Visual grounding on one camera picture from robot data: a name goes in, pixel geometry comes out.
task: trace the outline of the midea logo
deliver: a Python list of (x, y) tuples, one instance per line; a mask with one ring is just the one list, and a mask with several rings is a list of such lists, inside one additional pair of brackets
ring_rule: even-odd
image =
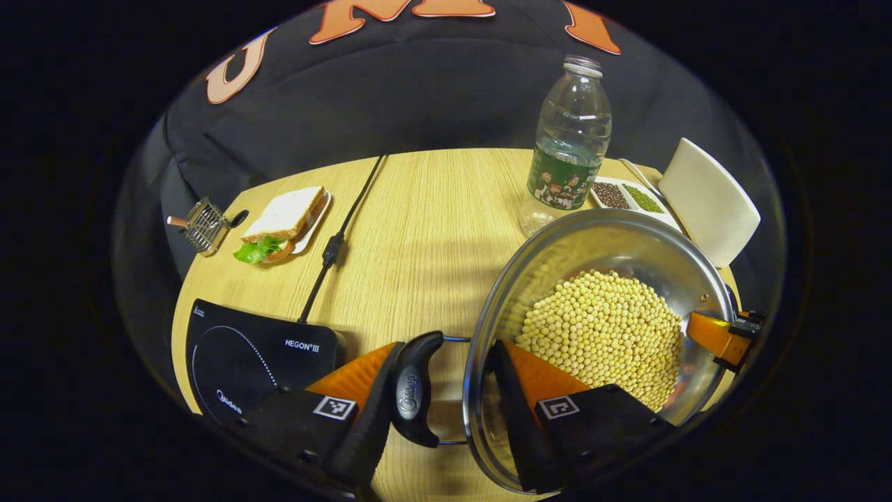
[(418, 407), (416, 394), (418, 393), (418, 377), (410, 374), (405, 380), (402, 388), (402, 396), (400, 396), (400, 409), (406, 412), (415, 411)]
[(217, 399), (222, 401), (224, 405), (234, 409), (236, 413), (242, 414), (242, 408), (236, 406), (235, 403), (227, 399), (227, 397), (223, 395), (223, 391), (220, 389), (217, 389)]

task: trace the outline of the lettuce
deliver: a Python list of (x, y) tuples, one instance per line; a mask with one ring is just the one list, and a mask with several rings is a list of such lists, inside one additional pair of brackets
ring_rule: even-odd
[(268, 255), (271, 255), (276, 251), (281, 251), (282, 244), (284, 244), (286, 240), (287, 239), (285, 238), (271, 238), (267, 235), (260, 242), (242, 244), (242, 248), (235, 251), (232, 256), (235, 256), (235, 259), (240, 262), (256, 264)]

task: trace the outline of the wooden table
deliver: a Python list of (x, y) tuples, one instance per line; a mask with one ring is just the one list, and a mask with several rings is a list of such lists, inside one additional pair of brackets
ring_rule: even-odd
[[(472, 336), (484, 300), (508, 259), (524, 243), (518, 207), (532, 150), (460, 149), (385, 157), (347, 230), (342, 260), (328, 273), (309, 323), (341, 332), (348, 358), (429, 330)], [(186, 373), (186, 326), (193, 301), (296, 320), (322, 264), (328, 237), (340, 228), (375, 158), (302, 172), (245, 190), (226, 211), (251, 211), (213, 256), (197, 256), (180, 290), (171, 354), (180, 391), (193, 412)], [(653, 183), (661, 177), (642, 168)], [(600, 175), (634, 176), (606, 159)], [(232, 256), (244, 229), (276, 195), (323, 185), (331, 206), (307, 249), (273, 266)], [(583, 208), (592, 208), (587, 197)], [(719, 271), (735, 294), (731, 271)], [(434, 401), (430, 426), (442, 439), (463, 439), (461, 382), (467, 345), (444, 344), (430, 363)], [(731, 379), (726, 378), (720, 392)], [(391, 429), (372, 487), (383, 500), (530, 500), (508, 492), (478, 468), (467, 447), (423, 448)]]

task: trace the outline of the orange letter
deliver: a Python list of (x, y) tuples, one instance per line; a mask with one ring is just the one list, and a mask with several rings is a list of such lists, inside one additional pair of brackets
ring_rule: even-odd
[(412, 9), (416, 16), (425, 18), (471, 16), (485, 18), (495, 15), (496, 10), (483, 0), (424, 0)]
[(379, 21), (393, 21), (400, 15), (411, 0), (332, 0), (325, 4), (322, 26), (316, 35), (310, 37), (313, 45), (322, 44), (362, 28), (364, 19), (353, 17), (353, 7), (371, 14)]
[(263, 47), (267, 44), (269, 34), (276, 31), (276, 28), (267, 31), (242, 47), (244, 51), (244, 66), (231, 81), (226, 80), (226, 68), (229, 62), (235, 58), (235, 54), (229, 56), (226, 61), (218, 64), (217, 68), (208, 73), (208, 77), (205, 79), (208, 81), (208, 101), (214, 105), (219, 105), (242, 90), (244, 85), (248, 83), (248, 80), (260, 68), (260, 60), (263, 59)]
[(570, 11), (571, 22), (564, 29), (571, 37), (610, 54), (620, 54), (619, 47), (613, 43), (610, 34), (607, 33), (604, 18), (568, 2), (564, 2), (564, 5)]

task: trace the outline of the cable connector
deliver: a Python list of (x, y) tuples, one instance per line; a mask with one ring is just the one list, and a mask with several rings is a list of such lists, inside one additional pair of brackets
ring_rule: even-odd
[(325, 267), (330, 267), (335, 262), (337, 262), (337, 257), (341, 254), (341, 247), (343, 246), (343, 234), (338, 232), (328, 238), (328, 244), (326, 244), (325, 251), (322, 252), (322, 264)]

